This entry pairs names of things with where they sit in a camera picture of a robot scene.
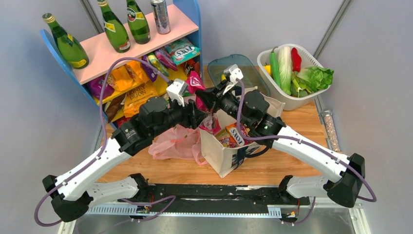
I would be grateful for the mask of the red hand cooked chips bag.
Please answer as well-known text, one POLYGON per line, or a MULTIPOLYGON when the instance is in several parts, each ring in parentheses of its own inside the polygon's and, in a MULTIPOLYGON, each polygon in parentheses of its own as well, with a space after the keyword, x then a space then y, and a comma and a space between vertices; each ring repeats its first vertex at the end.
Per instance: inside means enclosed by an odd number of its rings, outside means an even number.
POLYGON ((188 84, 189 93, 196 96, 195 103, 197 108, 208 114, 208 116, 200 124, 199 128, 207 131, 212 135, 217 134, 220 131, 221 127, 219 125, 216 113, 212 114, 204 104, 204 102, 195 94, 196 91, 206 89, 199 75, 195 71, 191 71, 186 80, 186 83, 188 84))

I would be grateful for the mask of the pink plastic grocery bag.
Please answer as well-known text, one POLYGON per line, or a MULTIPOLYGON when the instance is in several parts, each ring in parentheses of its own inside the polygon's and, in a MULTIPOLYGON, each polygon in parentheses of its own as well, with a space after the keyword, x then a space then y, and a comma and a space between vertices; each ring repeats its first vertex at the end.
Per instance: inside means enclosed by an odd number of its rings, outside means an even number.
POLYGON ((194 160, 198 165, 208 162, 201 152, 200 129, 184 128, 177 125, 162 133, 149 147, 148 152, 153 159, 185 159, 194 160))

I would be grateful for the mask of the cream canvas tote bag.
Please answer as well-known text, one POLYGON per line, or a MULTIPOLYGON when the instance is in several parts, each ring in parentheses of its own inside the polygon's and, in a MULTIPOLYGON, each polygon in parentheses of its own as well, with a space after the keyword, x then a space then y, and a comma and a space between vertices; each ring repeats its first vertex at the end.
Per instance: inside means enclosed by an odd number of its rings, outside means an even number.
MULTIPOLYGON (((273 117, 280 117, 285 103, 265 95, 263 95, 263 97, 270 105, 267 110, 268 113, 273 117)), ((219 131, 225 130, 226 126, 236 123, 236 119, 223 110, 218 110, 216 114, 220 125, 219 131)), ((241 166, 245 159, 244 154, 253 154, 261 147, 261 145, 253 142, 250 144, 245 143, 241 147, 228 148, 224 147, 215 135, 205 130, 200 130, 200 135, 202 156, 217 172, 220 178, 224 178, 230 172, 241 166)))

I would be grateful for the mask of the long green chili pepper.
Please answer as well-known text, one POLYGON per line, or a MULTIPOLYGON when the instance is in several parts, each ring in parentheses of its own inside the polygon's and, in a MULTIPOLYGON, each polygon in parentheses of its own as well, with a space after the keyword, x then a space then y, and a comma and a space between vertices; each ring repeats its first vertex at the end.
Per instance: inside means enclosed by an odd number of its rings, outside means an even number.
POLYGON ((277 49, 277 46, 274 47, 270 53, 270 66, 271 66, 271 72, 272 72, 272 77, 275 83, 281 87, 281 77, 280 77, 280 72, 279 72, 279 66, 278 66, 278 60, 277 60, 277 55, 275 53, 275 50, 277 49))

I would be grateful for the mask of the red chili pepper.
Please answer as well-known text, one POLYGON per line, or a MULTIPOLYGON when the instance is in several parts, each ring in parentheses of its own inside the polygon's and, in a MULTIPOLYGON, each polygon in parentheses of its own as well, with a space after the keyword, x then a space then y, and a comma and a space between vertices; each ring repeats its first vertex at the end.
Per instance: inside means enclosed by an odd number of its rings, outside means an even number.
POLYGON ((293 47, 291 49, 291 59, 292 59, 292 71, 300 72, 302 59, 296 47, 293 47))

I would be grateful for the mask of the green lettuce leaf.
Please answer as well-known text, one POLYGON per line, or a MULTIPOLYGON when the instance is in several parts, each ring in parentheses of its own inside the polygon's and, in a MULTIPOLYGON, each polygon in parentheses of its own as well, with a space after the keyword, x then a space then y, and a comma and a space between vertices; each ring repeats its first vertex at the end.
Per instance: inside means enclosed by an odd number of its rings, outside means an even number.
POLYGON ((327 89, 333 82, 334 70, 318 66, 308 66, 297 74, 299 80, 309 91, 315 93, 327 89))

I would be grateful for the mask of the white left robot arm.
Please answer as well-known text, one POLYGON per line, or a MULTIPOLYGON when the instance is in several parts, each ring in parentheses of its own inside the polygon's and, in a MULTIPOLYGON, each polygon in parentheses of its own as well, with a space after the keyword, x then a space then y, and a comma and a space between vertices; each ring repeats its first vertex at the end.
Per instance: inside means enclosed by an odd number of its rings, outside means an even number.
POLYGON ((126 179, 98 183, 106 172, 152 145, 154 138, 180 125, 196 129, 207 113, 194 100, 180 105, 176 100, 151 97, 139 108, 138 114, 116 129, 98 151, 70 171, 48 175, 42 184, 51 198, 53 210, 60 221, 71 222, 83 216, 91 207, 121 198, 144 201, 149 188, 141 174, 126 179))

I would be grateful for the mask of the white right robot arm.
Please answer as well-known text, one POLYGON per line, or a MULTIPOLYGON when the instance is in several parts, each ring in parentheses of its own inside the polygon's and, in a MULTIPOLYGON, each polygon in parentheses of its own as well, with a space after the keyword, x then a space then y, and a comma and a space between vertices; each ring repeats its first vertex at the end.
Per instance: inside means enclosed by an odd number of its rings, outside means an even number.
POLYGON ((269 113, 270 104, 258 90, 242 89, 241 97, 237 98, 223 82, 195 94, 209 110, 222 110, 236 119, 238 125, 249 128, 247 136, 251 141, 288 153, 322 173, 303 178, 285 176, 279 185, 280 201, 288 204, 301 197, 328 197, 340 206, 354 207, 366 181, 363 156, 330 151, 303 137, 280 117, 269 113))

